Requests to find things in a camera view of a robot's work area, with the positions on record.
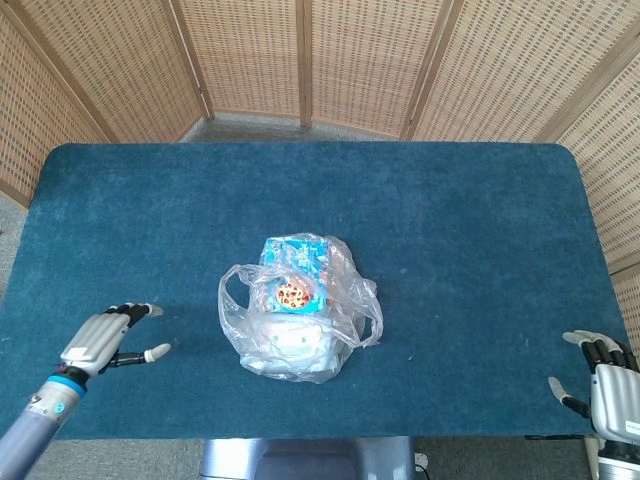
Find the cable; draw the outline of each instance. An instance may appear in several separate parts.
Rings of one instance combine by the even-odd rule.
[[[583,440],[584,435],[525,435],[525,440]]]
[[[427,480],[431,480],[431,477],[429,476],[429,472],[427,472],[426,468],[424,468],[422,465],[419,465],[417,463],[416,463],[416,467],[422,470],[422,473],[424,473],[427,476]]]

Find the blue carpet surface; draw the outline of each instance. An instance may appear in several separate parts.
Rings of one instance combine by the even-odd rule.
[[[377,282],[381,344],[323,385],[256,376],[216,289],[264,240],[313,232]],[[93,313],[165,315],[123,350],[154,365],[93,380],[62,438],[587,433],[569,329],[625,331],[575,160],[562,147],[454,143],[65,145],[43,169],[0,311],[0,430]]]

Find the plastic bag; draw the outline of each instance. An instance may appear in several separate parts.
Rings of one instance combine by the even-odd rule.
[[[227,292],[236,274],[249,286],[246,309]],[[231,267],[220,279],[218,312],[243,367],[295,382],[333,378],[383,329],[376,284],[356,271],[346,244],[309,233],[269,238],[259,265]],[[362,339],[367,318],[371,335]]]

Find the robotic hand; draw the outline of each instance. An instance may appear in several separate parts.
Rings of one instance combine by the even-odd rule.
[[[162,315],[162,309],[127,303],[93,315],[82,325],[60,354],[57,370],[0,438],[0,480],[27,476],[84,397],[89,379],[108,368],[155,362],[169,351],[171,345],[164,343],[141,353],[119,353],[125,334],[145,315]]]
[[[564,406],[590,419],[601,439],[601,480],[640,480],[640,373],[631,349],[611,338],[585,330],[562,338],[578,345],[591,370],[591,407],[569,395],[549,377],[554,396]]]

